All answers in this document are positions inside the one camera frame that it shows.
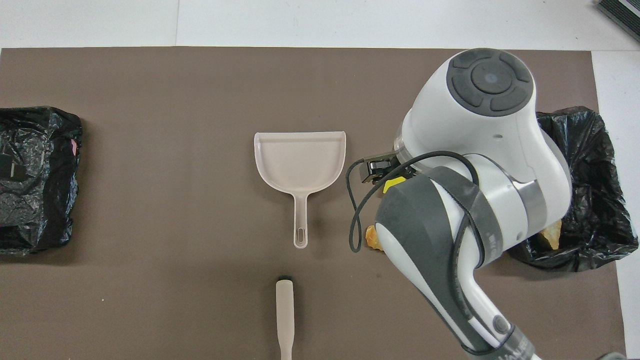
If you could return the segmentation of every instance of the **trash piece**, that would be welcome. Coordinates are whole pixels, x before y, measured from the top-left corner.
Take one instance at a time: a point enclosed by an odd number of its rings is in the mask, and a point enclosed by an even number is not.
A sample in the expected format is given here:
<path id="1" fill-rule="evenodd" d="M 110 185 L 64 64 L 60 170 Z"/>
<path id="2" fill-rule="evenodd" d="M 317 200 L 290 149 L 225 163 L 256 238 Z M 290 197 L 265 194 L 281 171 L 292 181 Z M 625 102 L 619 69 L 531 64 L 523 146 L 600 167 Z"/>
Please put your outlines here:
<path id="1" fill-rule="evenodd" d="M 562 230 L 562 220 L 558 220 L 549 227 L 540 231 L 540 235 L 552 250 L 560 247 L 560 232 Z"/>
<path id="2" fill-rule="evenodd" d="M 367 228 L 367 231 L 365 232 L 364 237 L 365 239 L 367 239 L 367 245 L 370 248 L 374 250 L 380 250 L 380 251 L 385 250 L 382 248 L 382 244 L 378 240 L 378 233 L 376 232 L 376 227 L 374 225 L 370 225 Z"/>

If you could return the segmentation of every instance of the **black cable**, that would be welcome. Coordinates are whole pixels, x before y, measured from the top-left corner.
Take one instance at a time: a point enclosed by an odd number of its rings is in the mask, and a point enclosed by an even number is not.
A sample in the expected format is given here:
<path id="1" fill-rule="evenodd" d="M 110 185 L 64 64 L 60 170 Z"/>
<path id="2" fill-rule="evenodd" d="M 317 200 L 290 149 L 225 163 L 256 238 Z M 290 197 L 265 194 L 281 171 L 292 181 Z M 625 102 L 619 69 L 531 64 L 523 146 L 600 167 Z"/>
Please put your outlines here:
<path id="1" fill-rule="evenodd" d="M 474 236 L 476 237 L 476 242 L 477 242 L 476 245 L 478 246 L 478 251 L 481 252 L 483 250 L 483 244 L 480 240 L 480 232 L 477 226 L 475 225 L 475 223 L 473 223 L 473 221 L 470 220 L 469 215 L 465 213 L 462 217 L 462 221 L 460 222 L 460 226 L 458 227 L 458 233 L 456 234 L 456 239 L 454 241 L 453 251 L 451 254 L 452 259 L 449 262 L 449 271 L 450 271 L 449 273 L 451 274 L 451 279 L 454 281 L 454 287 L 452 288 L 452 295 L 453 295 L 453 299 L 456 301 L 456 304 L 458 305 L 458 309 L 460 309 L 460 311 L 462 311 L 462 313 L 467 317 L 467 320 L 470 320 L 473 317 L 477 318 L 480 324 L 487 330 L 489 334 L 491 334 L 492 333 L 491 329 L 488 327 L 487 324 L 485 324 L 482 321 L 482 319 L 479 317 L 479 315 L 476 313 L 474 308 L 469 303 L 467 297 L 464 294 L 464 291 L 462 291 L 462 287 L 460 286 L 460 279 L 458 278 L 458 258 L 460 256 L 462 237 L 465 234 L 465 230 L 467 229 L 468 226 L 471 226 L 473 232 L 475 233 Z"/>
<path id="2" fill-rule="evenodd" d="M 385 182 L 387 182 L 387 180 L 393 179 L 394 177 L 398 176 L 406 167 L 409 167 L 409 166 L 417 163 L 418 161 L 422 161 L 422 160 L 428 159 L 428 158 L 435 158 L 437 156 L 447 156 L 449 158 L 454 158 L 454 159 L 462 162 L 462 164 L 467 168 L 467 170 L 469 170 L 469 173 L 471 173 L 471 180 L 473 181 L 473 183 L 476 184 L 476 185 L 479 184 L 478 174 L 477 174 L 476 168 L 474 168 L 473 164 L 471 164 L 471 162 L 467 158 L 465 158 L 464 156 L 458 154 L 457 152 L 452 152 L 452 151 L 432 151 L 432 152 L 427 152 L 426 154 L 418 155 L 418 156 L 414 157 L 411 160 L 405 161 L 404 163 L 396 166 L 387 175 L 385 175 L 382 179 L 380 179 L 380 181 L 378 181 L 378 184 L 373 186 L 373 188 L 371 188 L 371 190 L 369 190 L 367 195 L 365 195 L 362 198 L 362 200 L 360 201 L 360 205 L 358 205 L 355 208 L 355 212 L 353 214 L 353 218 L 351 219 L 351 227 L 349 228 L 349 247 L 351 247 L 351 251 L 358 252 L 362 248 L 362 227 L 360 226 L 360 212 L 362 211 L 362 208 L 364 208 L 364 206 L 367 203 L 367 201 L 369 201 L 369 199 L 373 196 L 373 194 L 375 194 L 378 191 L 378 189 L 380 189 L 385 184 Z M 352 167 L 355 168 L 358 165 L 358 161 L 356 161 L 356 163 L 352 164 L 349 168 L 351 170 L 352 170 Z M 347 175 L 347 184 L 348 184 L 348 189 L 350 189 L 351 185 L 349 184 L 348 175 Z M 355 205 L 355 200 L 353 200 L 353 194 L 350 194 L 350 196 L 352 198 L 353 204 Z M 358 224 L 358 246 L 357 247 L 355 247 L 353 245 L 353 230 L 354 230 L 354 228 L 356 226 L 356 223 Z"/>
<path id="3" fill-rule="evenodd" d="M 353 191 L 351 190 L 351 181 L 349 180 L 349 176 L 351 175 L 351 171 L 353 171 L 353 169 L 355 167 L 357 167 L 359 164 L 362 164 L 363 162 L 364 162 L 364 159 L 356 160 L 347 169 L 347 174 L 345 175 L 345 179 L 347 181 L 347 192 L 349 193 L 349 199 L 351 199 L 351 205 L 353 205 L 353 211 L 354 212 L 358 209 L 358 206 L 356 205 L 356 199 L 353 197 Z M 362 224 L 360 223 L 360 217 L 358 217 L 357 221 L 358 221 L 358 233 L 362 234 Z M 349 246 L 351 247 L 351 251 L 358 252 L 353 248 L 353 242 L 352 241 L 349 241 Z M 358 242 L 358 250 L 360 250 L 361 246 L 362 246 L 362 237 L 360 238 L 360 241 Z"/>

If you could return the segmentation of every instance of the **yellow label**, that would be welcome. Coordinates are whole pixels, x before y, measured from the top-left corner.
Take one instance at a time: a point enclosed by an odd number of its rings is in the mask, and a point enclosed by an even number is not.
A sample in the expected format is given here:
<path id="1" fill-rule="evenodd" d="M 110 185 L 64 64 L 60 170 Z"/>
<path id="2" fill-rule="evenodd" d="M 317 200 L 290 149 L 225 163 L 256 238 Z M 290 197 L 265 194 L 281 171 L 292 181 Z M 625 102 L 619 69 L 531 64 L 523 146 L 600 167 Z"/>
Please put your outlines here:
<path id="1" fill-rule="evenodd" d="M 385 183 L 385 187 L 382 189 L 382 193 L 387 193 L 387 190 L 389 190 L 391 186 L 398 185 L 399 183 L 402 183 L 405 180 L 406 179 L 403 178 L 402 176 L 399 176 L 395 179 L 387 180 L 387 182 Z"/>

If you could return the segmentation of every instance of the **black garbage bag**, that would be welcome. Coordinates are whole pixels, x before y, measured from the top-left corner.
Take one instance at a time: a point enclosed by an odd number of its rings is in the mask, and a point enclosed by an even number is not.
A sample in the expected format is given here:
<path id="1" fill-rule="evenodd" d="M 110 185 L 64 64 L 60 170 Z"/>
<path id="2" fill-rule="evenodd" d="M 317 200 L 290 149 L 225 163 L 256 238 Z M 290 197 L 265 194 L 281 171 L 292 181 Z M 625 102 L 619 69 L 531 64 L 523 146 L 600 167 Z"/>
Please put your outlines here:
<path id="1" fill-rule="evenodd" d="M 68 243 L 81 136 L 80 118 L 62 110 L 0 109 L 0 254 Z"/>
<path id="2" fill-rule="evenodd" d="M 557 250 L 534 235 L 509 253 L 538 268 L 567 272 L 595 269 L 629 255 L 638 248 L 638 239 L 625 209 L 602 117 L 583 106 L 537 116 L 569 164 L 571 207 L 562 219 Z"/>

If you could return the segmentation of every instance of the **dustpan handle hole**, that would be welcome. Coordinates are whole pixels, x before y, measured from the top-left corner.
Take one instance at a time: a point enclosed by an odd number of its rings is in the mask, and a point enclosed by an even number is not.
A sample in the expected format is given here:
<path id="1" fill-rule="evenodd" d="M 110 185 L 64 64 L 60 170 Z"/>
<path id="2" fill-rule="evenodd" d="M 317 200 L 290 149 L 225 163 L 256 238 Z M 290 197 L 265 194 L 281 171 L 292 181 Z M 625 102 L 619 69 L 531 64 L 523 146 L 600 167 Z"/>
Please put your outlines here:
<path id="1" fill-rule="evenodd" d="M 298 235 L 296 236 L 298 244 L 302 245 L 305 242 L 305 230 L 301 227 L 298 228 Z"/>

